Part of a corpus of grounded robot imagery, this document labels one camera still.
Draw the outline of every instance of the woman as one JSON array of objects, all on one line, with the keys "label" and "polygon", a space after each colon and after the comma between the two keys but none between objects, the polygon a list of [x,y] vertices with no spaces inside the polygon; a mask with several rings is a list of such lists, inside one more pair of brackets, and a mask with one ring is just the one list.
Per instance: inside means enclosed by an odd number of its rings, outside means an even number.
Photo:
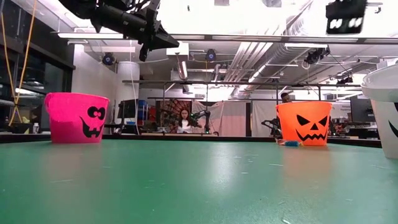
[{"label": "woman", "polygon": [[192,128],[195,126],[201,128],[201,125],[195,125],[195,123],[189,117],[188,110],[181,110],[177,133],[192,133]]}]

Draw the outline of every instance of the white bucket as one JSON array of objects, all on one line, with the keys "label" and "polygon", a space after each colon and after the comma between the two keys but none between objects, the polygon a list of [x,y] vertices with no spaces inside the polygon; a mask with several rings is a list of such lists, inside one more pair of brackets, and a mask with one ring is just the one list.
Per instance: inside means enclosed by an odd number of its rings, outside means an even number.
[{"label": "white bucket", "polygon": [[371,99],[384,155],[398,159],[398,65],[366,75],[362,91]]}]

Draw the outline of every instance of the green table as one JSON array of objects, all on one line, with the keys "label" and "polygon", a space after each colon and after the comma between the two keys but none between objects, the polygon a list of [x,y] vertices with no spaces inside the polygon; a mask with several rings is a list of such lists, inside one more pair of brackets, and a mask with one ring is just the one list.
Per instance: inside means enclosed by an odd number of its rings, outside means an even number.
[{"label": "green table", "polygon": [[1,224],[396,224],[397,211],[398,162],[375,148],[0,145]]}]

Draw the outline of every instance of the black eye decal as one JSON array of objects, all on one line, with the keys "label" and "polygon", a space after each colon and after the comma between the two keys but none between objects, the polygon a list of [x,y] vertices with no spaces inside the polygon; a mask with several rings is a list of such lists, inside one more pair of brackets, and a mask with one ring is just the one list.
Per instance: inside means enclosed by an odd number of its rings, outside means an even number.
[{"label": "black eye decal", "polygon": [[324,127],[326,126],[327,122],[328,122],[328,117],[327,116],[319,121],[319,123],[322,124]]},{"label": "black eye decal", "polygon": [[87,115],[91,118],[98,117],[98,119],[103,120],[105,118],[105,108],[98,109],[95,106],[92,106],[88,108]]},{"label": "black eye decal", "polygon": [[308,124],[308,123],[310,122],[309,120],[303,118],[303,117],[300,116],[300,115],[297,115],[297,121],[298,121],[298,123],[299,123],[301,126],[306,125],[306,124]]}]

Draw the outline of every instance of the orange bucket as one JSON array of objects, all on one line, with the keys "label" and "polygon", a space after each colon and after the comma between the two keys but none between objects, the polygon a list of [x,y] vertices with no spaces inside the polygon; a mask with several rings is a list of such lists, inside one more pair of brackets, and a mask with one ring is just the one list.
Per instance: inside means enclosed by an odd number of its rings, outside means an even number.
[{"label": "orange bucket", "polygon": [[283,139],[305,146],[326,146],[331,103],[322,101],[284,103],[276,106]]}]

